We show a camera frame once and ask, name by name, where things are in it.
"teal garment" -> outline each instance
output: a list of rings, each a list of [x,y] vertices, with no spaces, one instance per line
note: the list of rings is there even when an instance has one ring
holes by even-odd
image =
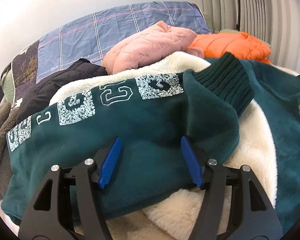
[[[287,232],[300,216],[300,75],[294,77],[259,61],[240,62],[272,132],[278,167],[275,211]]]
[[[2,209],[18,224],[52,165],[76,166],[115,136],[123,150],[99,194],[107,219],[191,188],[181,137],[225,161],[239,141],[238,116],[253,97],[245,69],[229,53],[198,73],[146,75],[73,95],[7,134],[13,176]],[[74,189],[71,196],[78,221]]]

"blue ribbed fingertip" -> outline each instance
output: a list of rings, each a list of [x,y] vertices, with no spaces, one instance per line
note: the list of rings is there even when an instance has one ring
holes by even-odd
[[[122,143],[119,137],[117,137],[112,144],[111,149],[100,169],[100,178],[98,181],[98,185],[101,189],[104,189],[106,185],[109,184],[111,179],[112,172],[114,167],[118,161],[118,157],[122,148]]]
[[[198,188],[201,188],[203,186],[202,169],[186,136],[181,138],[181,151],[193,183],[196,184]]]

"black garment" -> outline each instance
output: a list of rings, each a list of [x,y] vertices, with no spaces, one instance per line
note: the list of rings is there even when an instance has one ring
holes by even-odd
[[[76,80],[107,75],[106,69],[80,58],[66,70],[58,71],[34,85],[20,105],[17,124],[49,105],[51,98],[62,86]]]

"orange puffer jacket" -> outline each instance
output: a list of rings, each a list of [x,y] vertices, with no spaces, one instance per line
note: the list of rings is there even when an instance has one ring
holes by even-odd
[[[269,46],[245,32],[199,34],[189,46],[189,48],[193,47],[201,48],[205,58],[219,58],[225,52],[231,52],[237,58],[254,59],[271,64],[267,59],[271,54]]]

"ribbed cuff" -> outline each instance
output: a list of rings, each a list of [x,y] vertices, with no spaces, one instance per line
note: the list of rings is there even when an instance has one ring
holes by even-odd
[[[194,78],[219,98],[230,104],[238,116],[254,98],[254,90],[240,61],[226,52],[210,67],[193,73]]]

